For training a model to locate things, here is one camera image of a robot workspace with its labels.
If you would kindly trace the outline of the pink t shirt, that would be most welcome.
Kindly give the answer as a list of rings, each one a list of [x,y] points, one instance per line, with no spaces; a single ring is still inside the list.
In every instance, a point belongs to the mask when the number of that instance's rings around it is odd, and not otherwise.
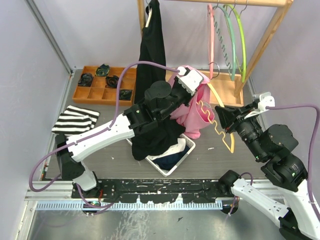
[[[203,82],[197,88],[197,92],[191,99],[189,106],[182,104],[170,114],[170,119],[176,120],[179,125],[185,127],[184,134],[194,140],[201,136],[200,129],[211,125],[211,121],[215,118],[215,114],[210,106],[203,106],[204,111],[209,111],[208,116],[208,114],[202,112],[201,105],[198,104],[200,101],[209,104],[211,95],[211,90],[208,86],[210,79],[201,72],[199,74],[203,77]]]

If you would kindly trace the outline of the plain black t shirt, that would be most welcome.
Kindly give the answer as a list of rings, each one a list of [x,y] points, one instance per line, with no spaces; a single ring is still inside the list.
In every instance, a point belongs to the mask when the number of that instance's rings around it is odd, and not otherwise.
[[[186,128],[175,119],[165,119],[157,128],[131,138],[133,158],[141,161],[147,156],[163,154],[169,147],[178,143],[178,137],[185,130]]]

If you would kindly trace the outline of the mint green hanger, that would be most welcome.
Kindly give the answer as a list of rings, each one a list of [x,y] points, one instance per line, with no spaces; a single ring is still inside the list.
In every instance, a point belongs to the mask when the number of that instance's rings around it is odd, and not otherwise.
[[[228,45],[226,44],[226,40],[224,39],[222,30],[220,28],[220,24],[218,23],[218,18],[216,16],[213,17],[214,23],[214,31],[217,34],[218,42],[220,44],[220,48],[222,50],[222,55],[224,59],[224,63],[229,74],[230,80],[235,81],[236,76],[236,38],[235,38],[235,31],[231,21],[229,14],[227,13],[226,9],[221,5],[216,5],[213,7],[214,10],[219,9],[226,20],[226,27],[228,30],[228,37],[231,47],[231,55],[228,52]]]

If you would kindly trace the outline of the white t shirt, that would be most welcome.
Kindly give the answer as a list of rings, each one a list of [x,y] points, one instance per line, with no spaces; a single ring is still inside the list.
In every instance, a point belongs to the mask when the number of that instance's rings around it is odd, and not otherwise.
[[[178,138],[177,144],[170,146],[164,153],[160,155],[148,155],[147,158],[150,160],[155,160],[159,158],[163,158],[169,155],[177,154],[182,152],[186,147],[186,139],[185,138]]]

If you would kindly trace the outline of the lime green hanger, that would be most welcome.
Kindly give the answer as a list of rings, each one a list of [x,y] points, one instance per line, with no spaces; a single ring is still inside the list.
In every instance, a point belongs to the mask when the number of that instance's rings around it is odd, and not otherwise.
[[[241,21],[241,13],[238,13],[235,9],[235,6],[232,6],[230,4],[223,5],[223,9],[225,10],[224,18],[227,25],[229,37],[231,40],[231,46],[232,46],[232,73],[229,72],[230,78],[232,81],[235,80],[235,74],[236,74],[236,66],[239,70],[239,73],[241,74],[241,82],[245,82],[246,73],[247,73],[247,50],[246,50],[246,41],[245,41],[245,34],[243,29],[243,24]],[[242,50],[242,64],[239,63],[237,52],[236,52],[236,34],[234,31],[233,24],[231,22],[231,13],[234,14],[237,24],[238,24],[238,30],[241,40],[241,50]]]

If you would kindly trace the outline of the black printed t shirt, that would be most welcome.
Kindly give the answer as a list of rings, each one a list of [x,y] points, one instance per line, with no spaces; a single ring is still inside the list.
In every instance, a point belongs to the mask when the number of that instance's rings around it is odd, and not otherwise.
[[[151,11],[147,17],[147,24],[142,29],[140,44],[140,61],[148,61],[166,65],[165,46],[162,31],[160,3],[151,0],[145,9]],[[145,91],[157,81],[166,80],[166,70],[147,64],[139,64],[136,68],[136,90],[134,102],[137,104],[145,97]]]

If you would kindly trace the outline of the navy blue t shirt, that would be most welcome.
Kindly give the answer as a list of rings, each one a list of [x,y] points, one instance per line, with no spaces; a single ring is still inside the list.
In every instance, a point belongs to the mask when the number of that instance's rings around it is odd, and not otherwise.
[[[152,162],[158,165],[160,169],[169,171],[183,158],[183,156],[188,152],[189,149],[190,148],[186,146],[181,152],[156,158]]]

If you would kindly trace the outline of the pink hanger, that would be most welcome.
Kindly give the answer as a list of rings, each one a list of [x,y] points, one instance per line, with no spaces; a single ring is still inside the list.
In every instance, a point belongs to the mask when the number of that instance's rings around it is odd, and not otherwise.
[[[209,78],[214,78],[214,49],[215,49],[215,27],[214,27],[214,10],[211,4],[207,5],[207,20],[208,20],[208,65]]]

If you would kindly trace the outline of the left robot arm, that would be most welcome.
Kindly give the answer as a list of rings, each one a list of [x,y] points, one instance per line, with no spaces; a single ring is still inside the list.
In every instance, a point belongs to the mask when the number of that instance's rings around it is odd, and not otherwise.
[[[82,162],[94,152],[125,139],[131,139],[132,155],[138,161],[167,151],[183,151],[180,135],[185,128],[170,117],[179,107],[189,105],[197,88],[180,80],[173,84],[157,81],[144,92],[139,103],[112,121],[77,135],[59,134],[55,142],[61,178],[74,181],[88,198],[95,198],[100,185],[93,171]]]

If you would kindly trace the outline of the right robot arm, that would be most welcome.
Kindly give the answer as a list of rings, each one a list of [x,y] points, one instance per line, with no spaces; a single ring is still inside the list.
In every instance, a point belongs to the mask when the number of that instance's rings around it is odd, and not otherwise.
[[[268,217],[286,240],[318,240],[320,207],[311,188],[311,168],[292,151],[298,146],[285,124],[273,124],[263,130],[254,115],[255,103],[243,107],[216,106],[220,124],[226,133],[237,133],[255,157],[263,163],[265,177],[284,196],[281,204],[248,184],[240,174],[228,170],[218,189],[225,197],[240,197]]]

